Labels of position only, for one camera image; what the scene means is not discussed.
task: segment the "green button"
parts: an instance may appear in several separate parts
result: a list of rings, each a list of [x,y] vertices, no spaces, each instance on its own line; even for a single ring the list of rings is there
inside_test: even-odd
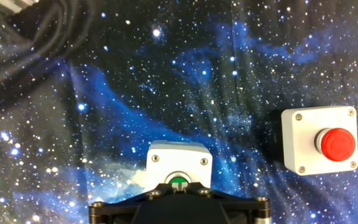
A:
[[[184,182],[187,182],[187,180],[184,179],[183,177],[175,177],[169,183],[173,184],[173,183],[184,183]]]

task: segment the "screw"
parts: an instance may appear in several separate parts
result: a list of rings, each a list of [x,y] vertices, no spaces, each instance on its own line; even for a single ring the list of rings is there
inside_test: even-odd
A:
[[[161,190],[152,190],[149,193],[147,193],[147,195],[150,197],[156,197],[156,196],[160,196],[161,193],[162,193]]]
[[[299,167],[299,173],[304,173],[306,171],[306,168],[305,167]]]
[[[200,195],[206,195],[209,194],[211,192],[211,189],[206,189],[206,188],[201,188],[197,190],[197,193],[199,193]]]
[[[158,162],[159,160],[160,160],[160,157],[158,155],[152,156],[152,161],[153,162]]]
[[[352,161],[351,162],[351,168],[356,168],[357,166],[357,162],[356,161]]]
[[[104,206],[104,202],[93,202],[91,206],[95,208],[101,208]]]
[[[297,114],[297,115],[295,116],[295,119],[296,119],[297,121],[302,120],[302,114]]]
[[[353,116],[354,115],[354,110],[353,109],[349,109],[349,111],[347,112],[347,114],[349,116]]]
[[[263,201],[267,201],[269,198],[267,198],[267,197],[256,197],[255,199],[260,201],[260,202],[263,202]]]
[[[205,158],[202,158],[200,163],[201,163],[201,165],[205,166],[208,163],[208,160]]]

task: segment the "star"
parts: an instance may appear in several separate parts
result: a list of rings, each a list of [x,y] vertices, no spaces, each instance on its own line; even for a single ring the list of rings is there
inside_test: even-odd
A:
[[[159,37],[160,34],[161,34],[161,31],[160,31],[159,29],[154,29],[154,30],[153,30],[153,35],[154,35],[154,37]]]

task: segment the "black fabric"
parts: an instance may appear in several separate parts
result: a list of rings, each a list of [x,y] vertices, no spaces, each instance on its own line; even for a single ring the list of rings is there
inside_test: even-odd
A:
[[[358,222],[358,168],[282,164],[280,113],[327,105],[358,118],[358,1],[41,0],[0,15],[0,223],[86,223],[156,139],[203,143],[275,223]]]

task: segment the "silver bolt head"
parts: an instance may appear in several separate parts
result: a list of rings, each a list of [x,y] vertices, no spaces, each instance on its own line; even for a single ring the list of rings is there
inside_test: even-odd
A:
[[[357,166],[357,162],[356,161],[352,161],[351,162],[351,168],[356,168]]]
[[[160,157],[158,155],[153,155],[152,156],[152,161],[153,162],[158,162],[160,160]]]
[[[205,166],[208,163],[208,160],[205,158],[202,158],[200,163],[201,163],[201,165]]]
[[[297,115],[295,115],[295,119],[296,119],[297,121],[302,120],[302,114],[297,114]]]
[[[161,190],[151,190],[149,193],[147,193],[148,196],[155,197],[161,195]]]
[[[264,202],[264,201],[267,201],[269,198],[268,197],[256,197],[255,199],[260,202]]]
[[[91,204],[92,207],[95,207],[95,208],[100,208],[100,207],[103,207],[104,206],[104,202],[93,202]]]
[[[201,188],[197,190],[197,193],[199,193],[200,195],[206,195],[209,194],[211,192],[211,189],[206,189],[206,188]]]
[[[349,116],[353,116],[354,115],[354,110],[353,109],[349,109],[349,111],[347,111],[347,114]]]
[[[304,173],[306,171],[306,168],[305,167],[299,167],[298,169],[299,173]]]

